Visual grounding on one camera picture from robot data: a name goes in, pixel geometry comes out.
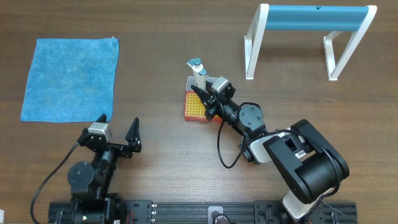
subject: wooden tabletop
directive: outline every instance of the wooden tabletop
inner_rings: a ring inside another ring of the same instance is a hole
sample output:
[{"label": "wooden tabletop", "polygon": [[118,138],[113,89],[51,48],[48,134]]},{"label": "wooden tabletop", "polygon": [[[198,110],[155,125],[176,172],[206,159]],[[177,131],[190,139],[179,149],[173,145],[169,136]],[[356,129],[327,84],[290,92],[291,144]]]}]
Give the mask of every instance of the wooden tabletop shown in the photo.
[{"label": "wooden tabletop", "polygon": [[[377,4],[376,17],[337,82],[326,74],[327,32],[267,31],[254,81],[244,79],[244,42],[263,1],[3,0],[0,2],[0,209],[6,222],[32,222],[30,202],[89,123],[20,122],[37,38],[115,37],[120,54],[114,85],[113,142],[141,123],[142,152],[119,160],[111,192],[155,202],[279,200],[288,187],[271,162],[240,159],[225,169],[216,152],[216,123],[183,118],[189,58],[236,88],[233,100],[261,105],[269,130],[309,120],[346,159],[351,175],[329,201],[356,202],[359,222],[397,223],[398,2],[268,1],[269,4]],[[344,51],[349,34],[334,40]],[[240,137],[225,127],[229,164]],[[35,204],[69,201],[67,171],[93,153],[79,147],[49,180]]]}]

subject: blue cloth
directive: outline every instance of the blue cloth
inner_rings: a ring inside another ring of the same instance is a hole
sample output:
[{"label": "blue cloth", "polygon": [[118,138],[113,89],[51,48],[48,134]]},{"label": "blue cloth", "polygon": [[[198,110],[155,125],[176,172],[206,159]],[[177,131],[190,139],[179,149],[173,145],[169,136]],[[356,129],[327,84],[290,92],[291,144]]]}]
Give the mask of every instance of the blue cloth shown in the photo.
[{"label": "blue cloth", "polygon": [[37,39],[21,121],[110,121],[118,56],[115,38]]}]

